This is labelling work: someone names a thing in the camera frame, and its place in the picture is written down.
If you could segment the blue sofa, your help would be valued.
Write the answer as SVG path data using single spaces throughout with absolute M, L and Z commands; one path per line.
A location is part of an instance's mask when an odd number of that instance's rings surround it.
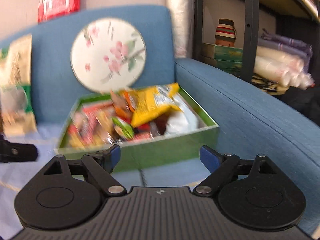
M 303 191 L 306 210 L 300 228 L 319 226 L 319 127 L 312 121 L 219 69 L 193 59 L 176 59 L 170 13 L 160 5 L 132 5 L 86 10 L 35 25 L 1 40 L 31 34 L 32 106 L 37 127 L 63 124 L 78 98 L 88 93 L 73 74 L 70 53 L 79 31 L 99 18 L 121 18 L 142 34 L 147 50 L 136 87 L 179 83 L 219 124 L 217 151 L 252 159 L 267 155 Z

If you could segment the striped ceramic vase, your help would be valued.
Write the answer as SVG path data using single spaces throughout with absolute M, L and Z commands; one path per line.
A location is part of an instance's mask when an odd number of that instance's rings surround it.
M 225 47 L 234 47 L 236 41 L 236 29 L 230 19 L 220 18 L 215 30 L 215 44 Z

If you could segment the light blue sofa blanket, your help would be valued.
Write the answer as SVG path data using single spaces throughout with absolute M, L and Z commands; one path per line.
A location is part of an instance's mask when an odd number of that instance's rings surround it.
M 1 237 L 10 239 L 21 229 L 21 223 L 14 209 L 14 199 L 18 191 L 54 156 L 54 147 L 62 129 L 62 124 L 44 123 L 36 133 L 20 137 L 10 137 L 12 142 L 34 144 L 39 150 L 36 162 L 1 163 Z M 204 180 L 209 172 L 199 158 L 158 166 L 149 170 L 120 171 L 117 165 L 112 173 L 126 189 L 132 186 L 189 186 L 193 188 Z

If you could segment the yellow chip bag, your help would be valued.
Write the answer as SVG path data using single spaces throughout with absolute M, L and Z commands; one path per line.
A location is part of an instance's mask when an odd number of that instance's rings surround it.
M 132 127 L 146 124 L 168 111 L 181 111 L 174 100 L 180 87 L 178 83 L 168 85 L 156 85 L 143 89 L 124 90 L 123 96 L 133 113 Z

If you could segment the Dango Galette cookie pack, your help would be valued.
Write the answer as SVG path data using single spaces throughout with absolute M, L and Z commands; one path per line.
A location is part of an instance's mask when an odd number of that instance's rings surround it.
M 81 107 L 71 115 L 71 124 L 67 129 L 69 146 L 87 148 L 112 145 L 114 116 L 114 106 L 110 102 Z

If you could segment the round floral fan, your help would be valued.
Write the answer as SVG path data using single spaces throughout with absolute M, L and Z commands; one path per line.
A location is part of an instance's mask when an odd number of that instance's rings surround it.
M 71 67 L 88 90 L 108 93 L 134 84 L 146 62 L 141 33 L 119 18 L 101 18 L 86 25 L 71 48 Z

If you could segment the black metal shelf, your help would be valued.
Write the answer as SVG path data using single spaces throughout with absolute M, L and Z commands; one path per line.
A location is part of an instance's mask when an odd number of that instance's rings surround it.
M 312 76 L 319 83 L 319 0 L 244 0 L 244 55 L 240 78 L 250 82 L 258 45 L 259 9 L 269 10 L 277 17 L 279 33 L 292 35 L 312 44 L 314 56 L 310 64 Z M 200 60 L 203 34 L 203 0 L 194 2 L 193 59 Z

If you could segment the red wet wipes pack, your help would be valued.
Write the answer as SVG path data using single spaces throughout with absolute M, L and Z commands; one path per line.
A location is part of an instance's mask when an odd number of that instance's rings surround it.
M 80 10 L 81 0 L 40 0 L 37 22 L 69 15 Z

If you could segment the green white cardboard box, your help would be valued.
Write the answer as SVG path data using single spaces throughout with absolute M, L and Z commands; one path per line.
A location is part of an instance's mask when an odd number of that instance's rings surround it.
M 121 142 L 120 161 L 116 165 L 116 172 L 145 169 L 163 166 L 170 163 L 194 159 L 199 156 L 200 147 L 208 145 L 215 147 L 219 136 L 219 125 L 182 87 L 178 97 L 189 107 L 197 117 L 199 126 L 190 132 L 177 135 L 159 136 L 155 139 L 141 139 L 134 142 Z M 88 152 L 99 152 L 107 149 L 107 145 L 89 148 L 72 148 L 69 146 L 67 130 L 71 124 L 72 114 L 83 105 L 110 100 L 109 94 L 88 94 L 76 100 L 65 121 L 57 146 L 56 154 L 63 154 L 68 160 L 80 159 Z

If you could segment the white plastic packet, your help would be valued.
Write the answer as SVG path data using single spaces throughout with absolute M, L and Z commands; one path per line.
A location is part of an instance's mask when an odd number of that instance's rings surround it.
M 198 129 L 199 120 L 197 116 L 179 94 L 174 96 L 174 102 L 178 105 L 180 111 L 172 111 L 169 114 L 164 136 L 190 133 Z

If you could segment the green snack packet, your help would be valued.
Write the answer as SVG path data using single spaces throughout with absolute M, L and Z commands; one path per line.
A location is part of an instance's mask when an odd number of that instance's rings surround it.
M 111 118 L 114 124 L 114 130 L 116 133 L 125 140 L 131 140 L 135 136 L 134 130 L 130 124 L 123 119 L 114 116 Z

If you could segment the large beige green snack bag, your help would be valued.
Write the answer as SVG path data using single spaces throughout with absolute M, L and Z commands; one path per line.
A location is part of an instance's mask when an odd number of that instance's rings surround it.
M 32 35 L 1 49 L 1 120 L 7 137 L 36 132 L 31 105 Z

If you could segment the silver foil roll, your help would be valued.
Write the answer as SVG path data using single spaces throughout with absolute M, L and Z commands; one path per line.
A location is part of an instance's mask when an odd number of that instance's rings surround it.
M 176 58 L 192 56 L 194 31 L 194 0 L 166 0 L 170 10 Z

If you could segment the green book box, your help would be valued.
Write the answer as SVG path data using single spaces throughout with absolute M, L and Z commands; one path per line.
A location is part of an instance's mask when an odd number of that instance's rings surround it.
M 201 60 L 203 63 L 239 77 L 242 67 L 242 52 L 241 48 L 203 43 Z

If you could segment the folded fabric stack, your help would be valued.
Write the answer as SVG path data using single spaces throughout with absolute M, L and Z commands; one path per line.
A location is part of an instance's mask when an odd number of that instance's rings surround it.
M 309 73 L 312 56 L 310 44 L 264 29 L 258 38 L 252 83 L 271 95 L 283 95 L 291 87 L 306 90 L 315 85 Z

